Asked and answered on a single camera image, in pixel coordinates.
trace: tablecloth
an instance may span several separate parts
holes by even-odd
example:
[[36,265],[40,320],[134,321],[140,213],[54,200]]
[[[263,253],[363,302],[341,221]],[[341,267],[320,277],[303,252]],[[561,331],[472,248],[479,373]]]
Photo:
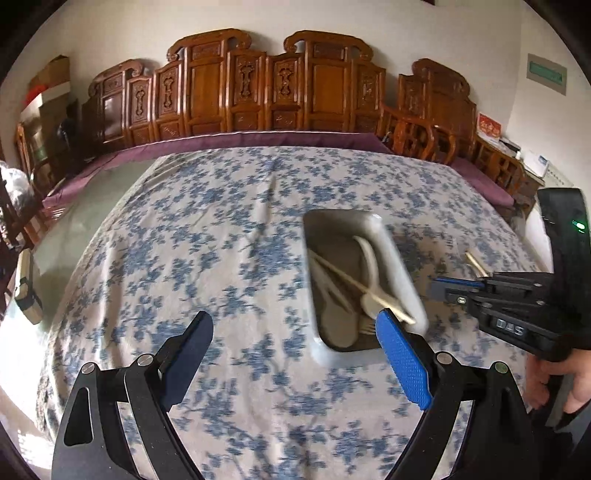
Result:
[[[328,369],[312,360],[302,215],[315,208],[380,215],[424,300],[434,350],[469,365],[503,360],[521,382],[521,351],[425,296],[430,275],[472,275],[465,246],[494,270],[536,270],[508,225],[452,169],[332,148],[208,150],[158,159],[89,244],[50,332],[38,390],[42,431],[55,437],[85,362],[128,365],[203,309],[214,319],[213,342],[170,417],[205,478],[383,478],[420,411],[387,364]],[[121,412],[138,469],[153,478],[130,410]],[[462,405],[439,476],[468,412]]]

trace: wall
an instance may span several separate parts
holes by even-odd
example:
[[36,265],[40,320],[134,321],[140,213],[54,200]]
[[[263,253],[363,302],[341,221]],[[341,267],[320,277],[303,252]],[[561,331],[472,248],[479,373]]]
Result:
[[[521,15],[519,78],[506,134],[550,160],[591,199],[591,86],[550,25],[525,2]],[[525,77],[528,53],[567,68],[566,96]]]
[[165,63],[177,39],[207,30],[253,33],[253,48],[282,53],[297,30],[360,37],[388,69],[389,100],[398,73],[422,57],[461,72],[472,99],[506,124],[517,86],[519,0],[69,0],[27,44],[0,89],[0,139],[13,163],[15,126],[28,81],[58,54],[71,58],[73,90],[128,58]]

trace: carved wooden backrest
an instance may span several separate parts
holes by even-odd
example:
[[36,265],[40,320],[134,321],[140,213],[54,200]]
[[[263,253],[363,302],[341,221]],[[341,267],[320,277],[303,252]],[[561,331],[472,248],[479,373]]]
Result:
[[385,69],[365,42],[304,30],[280,55],[250,46],[249,34],[227,28],[178,40],[153,76],[138,60],[105,70],[83,105],[86,137],[111,151],[215,132],[375,131]]
[[399,109],[472,142],[476,104],[469,95],[470,85],[462,75],[430,59],[414,62],[413,75],[398,77]]

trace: plastic bag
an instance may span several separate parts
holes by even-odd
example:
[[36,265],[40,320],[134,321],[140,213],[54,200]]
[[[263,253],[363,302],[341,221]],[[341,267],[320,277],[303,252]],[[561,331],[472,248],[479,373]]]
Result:
[[23,207],[34,200],[35,192],[29,183],[27,175],[18,168],[11,168],[6,162],[0,161],[2,179],[6,181],[6,191],[12,206],[20,213]]

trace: purple cushion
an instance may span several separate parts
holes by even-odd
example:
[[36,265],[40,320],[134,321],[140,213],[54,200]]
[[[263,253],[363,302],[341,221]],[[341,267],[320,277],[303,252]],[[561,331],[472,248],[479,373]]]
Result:
[[80,174],[65,182],[53,195],[43,200],[44,208],[64,206],[76,198],[101,170],[110,170],[124,163],[150,160],[172,153],[195,152],[210,148],[234,147],[324,147],[345,148],[376,153],[392,153],[374,134],[340,132],[235,132],[200,137],[166,140],[128,148],[94,159]]
[[486,174],[465,158],[456,158],[451,167],[493,206],[512,207],[515,200]]

